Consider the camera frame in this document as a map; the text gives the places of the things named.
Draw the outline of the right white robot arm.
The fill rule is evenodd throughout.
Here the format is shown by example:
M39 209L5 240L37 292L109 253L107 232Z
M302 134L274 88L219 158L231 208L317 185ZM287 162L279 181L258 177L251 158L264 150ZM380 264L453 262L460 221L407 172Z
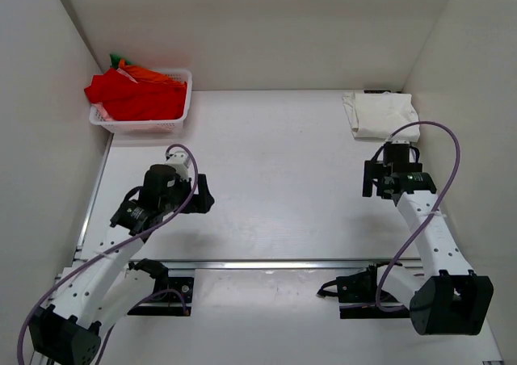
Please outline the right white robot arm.
M494 286L460 252L419 151L389 141L364 163L363 195L393 201L411 232L422 273L374 263L336 278L341 319L408 318L420 335L474 336L481 332Z

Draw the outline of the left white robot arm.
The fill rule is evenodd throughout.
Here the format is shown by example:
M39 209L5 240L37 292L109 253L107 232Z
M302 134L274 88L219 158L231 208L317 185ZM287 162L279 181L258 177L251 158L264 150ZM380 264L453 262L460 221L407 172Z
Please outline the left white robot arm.
M58 364L99 363L116 322L136 306L172 290L160 262L132 257L151 234L179 214L205 214L215 200L191 159L152 165L110 219L127 231L105 238L92 259L57 282L31 310L21 334Z

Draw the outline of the red t shirt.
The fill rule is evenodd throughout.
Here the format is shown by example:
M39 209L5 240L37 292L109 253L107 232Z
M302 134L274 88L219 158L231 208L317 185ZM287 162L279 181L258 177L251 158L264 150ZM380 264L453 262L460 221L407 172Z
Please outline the red t shirt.
M187 84L132 80L110 69L95 75L84 91L107 121L176 120L183 115Z

